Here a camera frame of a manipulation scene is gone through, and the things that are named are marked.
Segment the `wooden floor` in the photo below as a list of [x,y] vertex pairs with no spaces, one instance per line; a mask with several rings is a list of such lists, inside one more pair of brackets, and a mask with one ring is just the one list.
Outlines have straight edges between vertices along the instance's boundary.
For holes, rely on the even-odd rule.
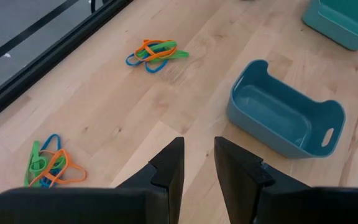
[[[0,114],[0,192],[19,187],[32,142],[59,133],[88,179],[114,187],[185,137],[180,223],[229,223],[213,138],[224,136],[309,185],[358,186],[358,52],[305,26],[309,0],[135,0]],[[151,75],[124,60],[142,39],[174,39],[190,58]],[[338,100],[333,155],[286,159],[230,124],[229,90],[257,58],[314,100]]]

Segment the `pile of rubber bands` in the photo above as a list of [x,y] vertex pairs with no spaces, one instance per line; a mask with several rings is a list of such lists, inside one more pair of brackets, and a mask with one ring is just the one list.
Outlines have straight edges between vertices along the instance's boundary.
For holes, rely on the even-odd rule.
[[[57,139],[57,151],[48,151],[46,148],[53,138]],[[51,188],[56,184],[70,184],[81,182],[86,179],[86,171],[84,168],[76,165],[65,149],[62,149],[60,136],[53,134],[45,141],[41,149],[40,142],[34,141],[32,152],[30,155],[29,165],[24,177],[24,187],[43,187]],[[63,173],[69,168],[78,169],[82,173],[80,179],[62,179]]]
[[[168,60],[175,58],[187,58],[189,53],[183,50],[177,49],[177,43],[173,40],[143,40],[143,45],[135,51],[135,53],[130,54],[127,57],[126,63],[130,66],[138,66],[142,62],[145,62],[146,70],[150,73],[155,73],[161,70]],[[161,62],[157,68],[150,68],[150,63]]]

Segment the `teal storage basket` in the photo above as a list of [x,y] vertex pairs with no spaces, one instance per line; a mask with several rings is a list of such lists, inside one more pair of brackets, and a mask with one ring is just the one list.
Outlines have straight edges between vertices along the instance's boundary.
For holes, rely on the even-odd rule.
[[311,0],[303,22],[350,50],[358,50],[358,0]]
[[[265,60],[248,64],[231,90],[229,121],[289,158],[326,157],[334,152],[345,122],[334,100],[315,102],[270,76]],[[323,146],[328,130],[331,139]]]

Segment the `orange rubber band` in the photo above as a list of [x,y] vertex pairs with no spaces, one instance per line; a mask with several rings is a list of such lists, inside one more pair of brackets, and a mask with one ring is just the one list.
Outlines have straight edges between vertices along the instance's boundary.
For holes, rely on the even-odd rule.
[[[149,62],[149,61],[151,61],[153,59],[156,59],[156,58],[164,59],[164,58],[172,56],[177,51],[176,47],[173,47],[173,48],[171,48],[169,50],[164,50],[163,52],[159,52],[159,53],[155,53],[149,47],[150,44],[161,44],[161,43],[168,42],[168,41],[173,41],[173,40],[148,40],[148,39],[143,40],[142,47],[135,51],[135,58],[137,60],[142,61],[142,62],[144,62],[144,61]],[[137,56],[137,53],[142,51],[142,50],[146,50],[150,54],[150,56],[147,57],[147,58],[139,58]]]
[[[84,181],[86,179],[86,171],[85,171],[85,169],[80,167],[79,165],[73,163],[71,161],[69,153],[67,153],[66,150],[60,149],[57,152],[52,152],[52,151],[48,151],[48,150],[42,150],[41,152],[47,152],[47,153],[53,154],[53,156],[52,156],[52,158],[50,158],[50,161],[49,161],[48,165],[46,166],[46,168],[34,180],[31,181],[31,183],[29,184],[29,187],[31,187],[32,184],[34,184],[36,181],[38,181],[42,177],[46,177],[47,179],[52,181],[50,183],[50,185],[49,185],[49,188],[53,187],[54,183],[70,184],[70,183],[74,183],[74,182],[81,182],[81,181]],[[63,167],[63,169],[56,176],[54,176],[54,175],[50,174],[49,171],[51,170],[51,168],[53,167],[53,165],[55,164],[57,159],[59,157],[61,157],[62,155],[64,155],[64,157],[66,158],[66,164]],[[63,173],[69,167],[72,167],[72,168],[80,170],[83,173],[83,178],[81,178],[81,179],[71,179],[71,180],[60,180],[59,177],[61,177],[63,175]]]

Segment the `handle cutout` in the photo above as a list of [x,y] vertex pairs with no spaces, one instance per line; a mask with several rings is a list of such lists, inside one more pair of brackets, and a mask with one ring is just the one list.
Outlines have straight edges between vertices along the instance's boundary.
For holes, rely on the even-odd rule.
[[328,145],[329,141],[331,140],[331,137],[333,136],[334,128],[330,128],[327,130],[326,135],[324,136],[323,142],[321,143],[322,147],[325,147]]

